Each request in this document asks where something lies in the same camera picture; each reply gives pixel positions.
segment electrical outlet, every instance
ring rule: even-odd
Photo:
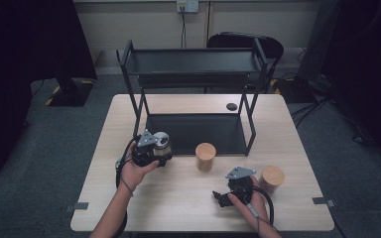
[[[176,11],[186,13],[196,13],[199,11],[199,3],[197,0],[180,0],[176,1]]]

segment wooden cylinder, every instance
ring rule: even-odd
[[[259,177],[260,187],[268,193],[274,192],[284,182],[284,172],[276,166],[266,166]]]
[[[202,172],[210,171],[216,154],[215,147],[209,143],[201,143],[197,145],[195,153],[197,169]]]

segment wooden table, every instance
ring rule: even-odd
[[[226,104],[238,105],[240,95],[149,94],[147,99],[152,113],[225,113]],[[146,175],[129,203],[125,231],[252,232],[235,207],[218,205],[212,191],[229,192],[225,176],[236,166],[257,171],[258,178],[267,165],[280,167],[286,176],[271,195],[274,225],[279,230],[331,230],[327,206],[313,202],[313,197],[322,197],[322,193],[284,99],[259,95],[253,120],[257,136],[248,157],[216,157],[210,172],[195,167],[195,156],[173,157],[164,168]],[[116,189],[115,162],[132,138],[134,123],[129,96],[116,95],[78,200],[89,205],[75,211],[70,224],[73,230],[92,230],[103,214]],[[244,117],[242,123],[248,130]]]

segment office chair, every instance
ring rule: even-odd
[[[258,35],[250,35],[243,33],[233,33],[233,32],[223,32],[215,34],[209,38],[206,47],[207,48],[252,48],[253,40],[257,38],[261,44],[262,50],[264,51],[265,57],[268,60],[273,59],[273,62],[267,72],[266,82],[264,86],[264,93],[268,93],[268,88],[271,83],[271,79],[274,75],[275,67],[284,53],[283,45],[277,40]],[[254,85],[249,84],[249,89],[254,88]]]

